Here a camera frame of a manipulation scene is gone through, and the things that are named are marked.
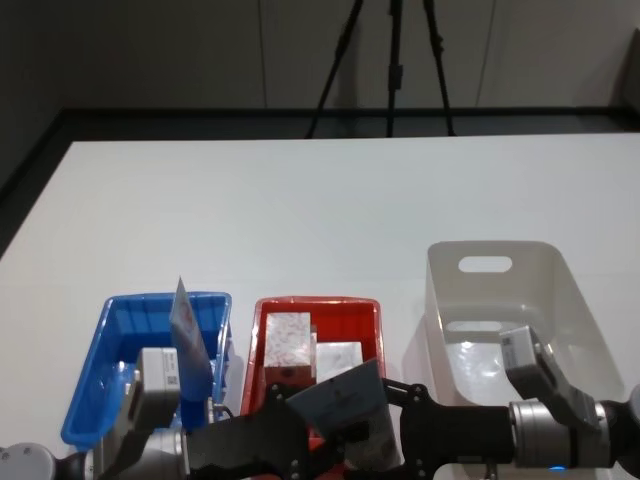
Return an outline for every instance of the red plastic bin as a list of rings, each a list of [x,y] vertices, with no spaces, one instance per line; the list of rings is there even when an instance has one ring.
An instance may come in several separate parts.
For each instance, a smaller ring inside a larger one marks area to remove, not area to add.
[[[385,376],[380,304],[377,301],[353,297],[264,298],[256,304],[242,394],[242,415],[255,412],[261,406],[263,395],[259,392],[259,372],[264,364],[267,314],[280,312],[310,312],[311,324],[318,330],[318,342],[360,342],[362,359],[377,359],[380,375]],[[321,444],[321,438],[309,438],[311,449]]]

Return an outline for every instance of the translucent white basket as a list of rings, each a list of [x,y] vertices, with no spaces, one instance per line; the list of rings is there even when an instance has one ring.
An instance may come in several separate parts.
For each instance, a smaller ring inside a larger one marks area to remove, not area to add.
[[[426,322],[435,396],[445,405],[507,405],[521,397],[498,334],[532,326],[571,383],[596,399],[623,384],[560,252],[540,242],[445,242],[429,248]]]

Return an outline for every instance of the camera tripod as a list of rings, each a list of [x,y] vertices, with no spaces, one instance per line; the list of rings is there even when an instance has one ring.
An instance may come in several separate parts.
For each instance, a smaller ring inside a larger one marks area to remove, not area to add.
[[[324,109],[324,104],[331,90],[331,85],[338,73],[340,62],[344,57],[347,48],[349,47],[349,41],[351,40],[351,34],[358,21],[360,10],[364,0],[355,0],[351,12],[347,18],[347,22],[344,25],[342,33],[338,39],[338,45],[335,50],[333,65],[329,71],[329,76],[320,95],[320,101],[311,120],[311,126],[305,138],[313,138],[313,133],[318,124],[318,119]],[[434,0],[423,0],[423,6],[427,15],[427,24],[429,26],[429,40],[431,42],[431,49],[436,61],[436,69],[438,71],[438,83],[440,85],[440,94],[442,95],[442,106],[444,110],[444,116],[447,123],[447,134],[451,137],[455,136],[453,131],[453,122],[451,118],[451,108],[449,106],[449,95],[447,93],[447,83],[444,77],[444,68],[442,66],[442,37],[438,33],[438,25],[436,23],[436,13]],[[389,92],[388,104],[387,104],[387,137],[393,137],[393,121],[396,105],[396,91],[402,88],[402,65],[400,65],[400,34],[402,31],[402,7],[403,0],[390,0],[389,15],[391,15],[391,58],[389,61],[389,75],[387,78],[387,88]]]

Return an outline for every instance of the blue plastic bin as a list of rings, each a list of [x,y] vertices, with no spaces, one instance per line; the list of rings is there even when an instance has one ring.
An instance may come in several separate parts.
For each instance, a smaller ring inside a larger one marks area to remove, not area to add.
[[[62,426],[62,440],[84,451],[109,431],[124,398],[125,384],[142,347],[170,347],[169,313],[174,293],[123,295],[109,298],[102,309],[80,379]],[[202,330],[213,368],[215,403],[225,395],[225,374],[231,345],[227,293],[192,292],[189,299]],[[174,425],[180,425],[177,412]]]

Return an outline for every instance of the white table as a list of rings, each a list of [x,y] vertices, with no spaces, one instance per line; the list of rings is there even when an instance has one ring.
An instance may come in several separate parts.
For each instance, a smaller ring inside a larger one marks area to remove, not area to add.
[[[272,295],[378,299],[388,375],[429,384],[416,331],[426,250],[441,240],[557,246],[628,391],[639,212],[634,134],[76,143],[0,261],[0,445],[65,455],[60,427],[105,298],[172,291],[178,275],[233,296],[236,411],[254,305]]]

